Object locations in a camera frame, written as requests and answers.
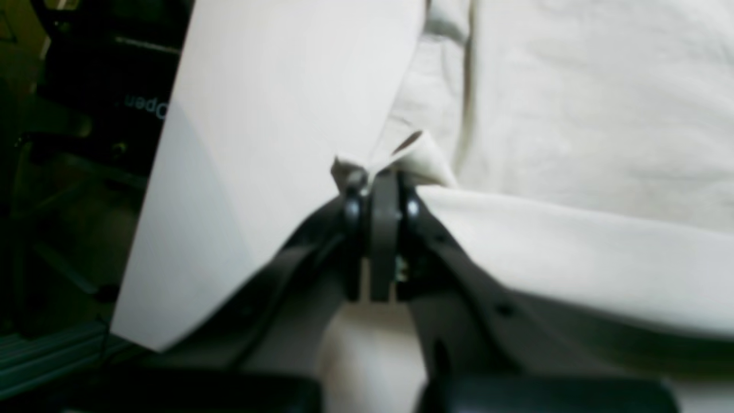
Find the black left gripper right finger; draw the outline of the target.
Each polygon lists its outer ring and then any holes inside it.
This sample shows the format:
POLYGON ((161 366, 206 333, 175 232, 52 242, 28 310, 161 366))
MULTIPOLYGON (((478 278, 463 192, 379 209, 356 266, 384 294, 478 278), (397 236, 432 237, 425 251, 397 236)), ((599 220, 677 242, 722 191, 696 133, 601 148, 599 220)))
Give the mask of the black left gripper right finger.
POLYGON ((659 379, 606 373, 476 264, 405 173, 373 183, 373 298, 394 287, 427 382, 417 412, 677 412, 659 379))

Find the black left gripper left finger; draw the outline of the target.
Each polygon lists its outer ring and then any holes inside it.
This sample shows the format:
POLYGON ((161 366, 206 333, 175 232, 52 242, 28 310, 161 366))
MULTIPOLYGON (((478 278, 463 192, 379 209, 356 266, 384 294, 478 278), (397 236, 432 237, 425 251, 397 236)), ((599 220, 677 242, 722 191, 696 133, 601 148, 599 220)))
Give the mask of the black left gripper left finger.
POLYGON ((360 296, 367 174, 312 213, 283 248, 168 350, 105 369, 63 412, 321 412, 323 335, 360 296))

